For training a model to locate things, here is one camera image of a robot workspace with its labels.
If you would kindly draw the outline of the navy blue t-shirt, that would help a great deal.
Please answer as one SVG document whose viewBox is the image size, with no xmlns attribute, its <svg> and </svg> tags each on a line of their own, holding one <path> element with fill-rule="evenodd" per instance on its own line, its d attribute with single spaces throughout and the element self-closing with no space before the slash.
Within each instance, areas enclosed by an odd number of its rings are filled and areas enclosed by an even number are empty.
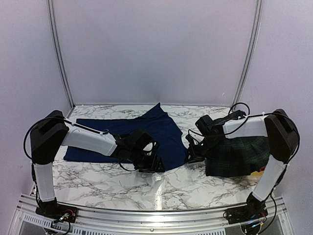
<svg viewBox="0 0 313 235">
<path fill-rule="evenodd" d="M 144 129 L 160 144 L 156 155 L 162 158 L 166 171 L 184 165 L 188 151 L 181 139 L 182 132 L 159 103 L 133 119 L 78 119 L 77 122 L 97 130 L 108 129 L 118 135 Z"/>
</svg>

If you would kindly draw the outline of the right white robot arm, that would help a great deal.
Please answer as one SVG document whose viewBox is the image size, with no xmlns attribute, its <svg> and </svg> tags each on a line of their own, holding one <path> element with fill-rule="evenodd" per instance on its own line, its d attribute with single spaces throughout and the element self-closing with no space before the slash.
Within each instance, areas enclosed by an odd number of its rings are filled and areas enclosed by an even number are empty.
<svg viewBox="0 0 313 235">
<path fill-rule="evenodd" d="M 207 176 L 226 178 L 265 170 L 238 213 L 253 219 L 280 183 L 299 148 L 300 136 L 294 122 L 282 109 L 255 116 L 237 110 L 218 119 L 205 115 L 196 121 L 196 126 L 203 139 L 186 136 L 189 147 L 185 163 L 205 161 Z"/>
</svg>

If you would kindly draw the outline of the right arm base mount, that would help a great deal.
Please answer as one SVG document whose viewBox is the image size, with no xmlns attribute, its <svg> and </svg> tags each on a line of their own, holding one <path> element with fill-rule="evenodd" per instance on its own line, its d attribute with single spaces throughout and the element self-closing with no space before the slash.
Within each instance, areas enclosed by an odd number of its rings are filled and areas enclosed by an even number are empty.
<svg viewBox="0 0 313 235">
<path fill-rule="evenodd" d="M 268 215 L 267 208 L 262 206 L 258 211 L 248 205 L 228 208 L 225 210 L 223 217 L 229 224 L 247 222 L 259 218 L 265 218 Z"/>
</svg>

